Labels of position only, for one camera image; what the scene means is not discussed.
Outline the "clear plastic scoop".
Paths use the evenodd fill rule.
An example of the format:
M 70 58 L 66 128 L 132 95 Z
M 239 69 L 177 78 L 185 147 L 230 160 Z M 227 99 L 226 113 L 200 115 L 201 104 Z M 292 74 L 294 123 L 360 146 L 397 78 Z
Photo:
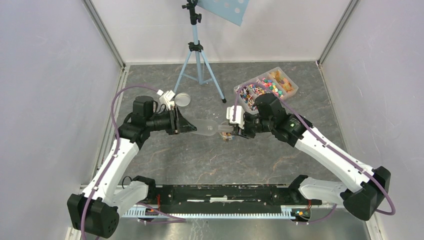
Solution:
M 219 124 L 212 119 L 192 119 L 189 122 L 196 127 L 193 134 L 201 136 L 213 136 L 216 133 L 231 133 L 234 127 L 228 124 Z

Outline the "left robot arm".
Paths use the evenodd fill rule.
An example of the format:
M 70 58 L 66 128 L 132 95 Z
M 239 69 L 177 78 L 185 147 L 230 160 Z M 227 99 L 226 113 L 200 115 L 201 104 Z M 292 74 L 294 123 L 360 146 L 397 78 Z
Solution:
M 155 106 L 165 110 L 155 113 Z M 135 204 L 153 203 L 157 198 L 155 180 L 136 176 L 123 190 L 116 193 L 118 184 L 133 158 L 150 137 L 151 132 L 165 131 L 169 135 L 190 133 L 197 128 L 184 118 L 174 102 L 161 97 L 159 103 L 151 96 L 138 96 L 132 112 L 118 127 L 118 135 L 100 170 L 80 194 L 71 194 L 67 208 L 72 227 L 101 238 L 115 232 L 120 218 Z

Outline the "clear round jar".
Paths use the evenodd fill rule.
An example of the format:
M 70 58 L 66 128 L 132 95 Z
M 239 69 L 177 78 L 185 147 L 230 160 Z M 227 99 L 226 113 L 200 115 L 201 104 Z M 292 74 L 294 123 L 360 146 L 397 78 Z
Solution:
M 234 139 L 234 136 L 230 132 L 220 132 L 219 135 L 226 142 Z

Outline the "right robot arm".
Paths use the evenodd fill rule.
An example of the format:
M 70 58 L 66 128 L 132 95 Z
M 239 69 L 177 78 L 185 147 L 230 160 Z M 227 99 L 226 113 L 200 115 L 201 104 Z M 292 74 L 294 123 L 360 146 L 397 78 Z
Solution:
M 298 176 L 288 191 L 293 203 L 320 200 L 343 205 L 362 221 L 370 220 L 374 213 L 395 214 L 396 209 L 388 195 L 391 172 L 387 168 L 374 168 L 349 155 L 303 116 L 287 113 L 282 100 L 272 93 L 258 96 L 255 105 L 256 114 L 248 113 L 236 104 L 227 108 L 226 118 L 237 135 L 252 139 L 259 133 L 271 133 L 277 140 L 315 159 L 339 179 L 328 181 Z M 384 199 L 391 208 L 389 212 L 379 209 Z

